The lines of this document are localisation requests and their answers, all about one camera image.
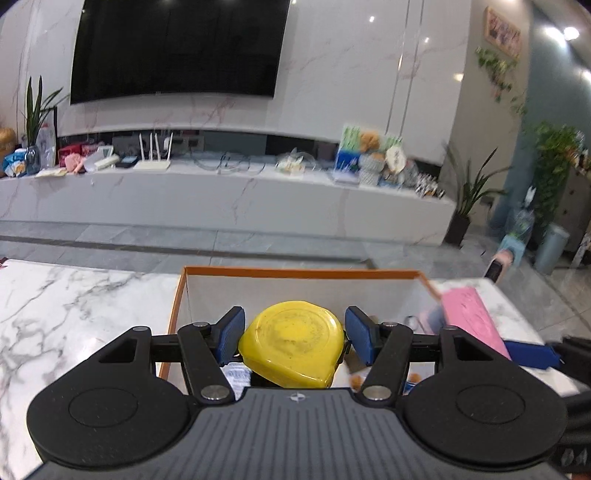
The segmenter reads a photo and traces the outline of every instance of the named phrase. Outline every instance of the metal screw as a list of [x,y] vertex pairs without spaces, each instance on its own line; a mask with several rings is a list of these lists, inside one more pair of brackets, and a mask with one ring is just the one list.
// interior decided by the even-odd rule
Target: metal screw
[[230,391],[223,385],[208,385],[201,389],[201,396],[208,400],[223,400],[229,394]]
[[363,391],[365,398],[368,400],[387,400],[392,396],[392,391],[383,385],[372,385]]

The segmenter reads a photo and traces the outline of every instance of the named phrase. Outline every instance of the stuffed toy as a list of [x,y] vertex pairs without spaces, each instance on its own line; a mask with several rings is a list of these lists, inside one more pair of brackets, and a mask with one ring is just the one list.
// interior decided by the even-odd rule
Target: stuffed toy
[[361,153],[372,150],[379,150],[380,137],[376,132],[364,132],[359,137],[359,146]]
[[69,154],[64,161],[69,173],[80,173],[84,169],[84,157],[78,153]]
[[[14,147],[17,144],[17,135],[12,128],[0,128],[0,163],[4,157],[14,152]],[[0,178],[5,176],[4,171],[0,168]]]

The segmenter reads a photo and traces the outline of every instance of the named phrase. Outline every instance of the picture frame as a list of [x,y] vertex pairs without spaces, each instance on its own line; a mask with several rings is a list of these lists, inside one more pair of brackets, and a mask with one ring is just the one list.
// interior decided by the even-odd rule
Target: picture frame
[[503,53],[518,59],[521,53],[521,29],[491,7],[486,7],[484,37]]

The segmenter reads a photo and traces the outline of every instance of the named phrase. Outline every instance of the black screen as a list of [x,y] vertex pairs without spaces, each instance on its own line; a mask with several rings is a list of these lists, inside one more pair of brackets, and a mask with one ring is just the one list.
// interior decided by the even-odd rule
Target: black screen
[[71,102],[173,92],[272,97],[289,0],[85,0]]

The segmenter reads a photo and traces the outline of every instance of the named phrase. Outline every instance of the green plant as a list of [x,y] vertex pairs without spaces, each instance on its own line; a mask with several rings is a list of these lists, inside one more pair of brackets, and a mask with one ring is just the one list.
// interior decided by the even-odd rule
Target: green plant
[[53,105],[51,104],[53,100],[60,94],[63,88],[56,90],[55,92],[50,93],[45,100],[43,98],[43,79],[39,76],[39,86],[37,88],[37,100],[35,101],[35,105],[33,105],[33,87],[32,87],[33,78],[29,77],[29,83],[27,85],[27,94],[26,94],[26,103],[25,103],[25,133],[27,135],[27,146],[35,145],[37,142],[37,135],[39,134],[39,129],[43,125],[43,122],[49,115],[49,112],[64,101],[67,98],[67,95]]
[[[510,92],[514,88],[513,83],[507,81],[507,75],[510,75],[517,67],[517,60],[501,60],[496,52],[482,47],[476,49],[476,56],[478,57],[478,66],[484,67],[489,80],[495,87],[493,91],[495,102],[500,103],[503,92]],[[525,90],[519,95],[514,95],[511,98],[511,113],[519,116],[525,115],[527,113],[526,101]]]
[[482,47],[476,49],[476,55],[478,66],[485,68],[489,80],[495,86],[495,101],[500,102],[502,93],[513,89],[513,84],[506,81],[506,76],[517,67],[517,61],[501,60],[494,51]]
[[554,217],[560,195],[569,176],[569,168],[577,156],[578,130],[542,122],[534,129],[538,161],[534,168],[534,212],[536,226],[544,229]]
[[478,200],[484,195],[506,195],[506,191],[499,189],[487,189],[484,190],[486,182],[499,173],[509,170],[511,167],[499,168],[487,175],[482,173],[487,163],[491,161],[491,158],[495,155],[497,148],[492,151],[485,162],[482,164],[476,177],[472,180],[470,169],[472,168],[472,162],[468,160],[466,163],[466,171],[460,168],[460,164],[453,152],[450,145],[446,146],[447,158],[449,158],[450,164],[452,165],[454,172],[456,173],[456,211],[459,215],[467,217],[472,208]]

